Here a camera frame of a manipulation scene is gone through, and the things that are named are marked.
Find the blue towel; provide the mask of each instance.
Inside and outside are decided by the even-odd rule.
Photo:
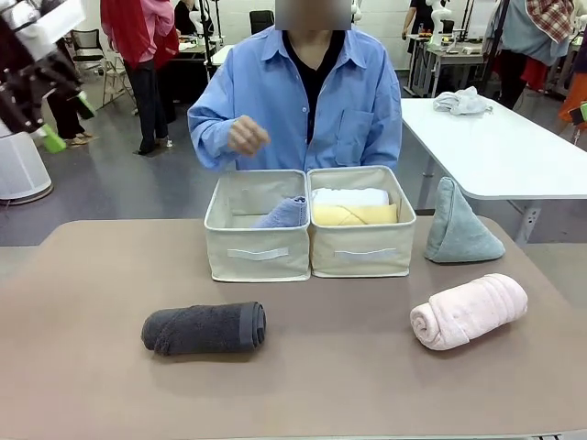
[[[457,183],[443,177],[425,257],[435,263],[464,263],[500,259],[504,253],[504,244],[475,215]]]
[[[308,211],[305,197],[283,199],[270,213],[259,219],[253,225],[253,229],[303,226],[307,218]]]

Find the towel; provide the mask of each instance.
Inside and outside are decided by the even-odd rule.
[[[275,227],[298,227],[306,224],[308,208],[305,197],[283,199],[270,213],[264,215],[253,229],[273,229]]]
[[[312,191],[312,204],[331,204],[340,206],[385,206],[389,195],[384,190],[330,190],[320,188]]]
[[[521,318],[527,303],[515,280],[495,273],[431,296],[410,313],[410,321],[424,346],[448,350]]]
[[[315,204],[314,221],[318,226],[392,225],[397,223],[397,205],[330,206]]]
[[[463,263],[499,259],[504,254],[504,244],[475,215],[457,184],[443,177],[425,257],[435,263]]]
[[[253,351],[265,339],[265,312],[258,302],[195,305],[159,310],[143,325],[148,350],[162,356]]]
[[[456,93],[441,93],[432,106],[438,112],[450,112],[452,115],[477,115],[492,109],[487,101],[477,94],[475,87]]]

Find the dark gray rolled towel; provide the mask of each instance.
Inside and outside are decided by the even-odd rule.
[[[141,338],[162,356],[253,351],[265,340],[267,321],[258,302],[194,305],[159,310],[147,318]]]

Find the shirt collar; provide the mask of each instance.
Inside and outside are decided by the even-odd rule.
[[[263,48],[263,53],[260,59],[261,61],[269,61],[275,57],[278,52],[283,57],[289,58],[287,50],[283,45],[282,31],[272,27],[267,34],[267,38],[265,39],[265,47]],[[345,44],[342,47],[342,51],[340,52],[336,68],[342,66],[348,61],[354,62],[357,67],[367,69],[365,58],[360,53],[357,35],[353,29],[346,31]]]

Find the gray triangular pillow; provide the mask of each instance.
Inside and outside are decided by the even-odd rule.
[[[475,215],[457,183],[443,177],[425,257],[435,263],[464,263],[499,259],[504,253],[504,244]]]

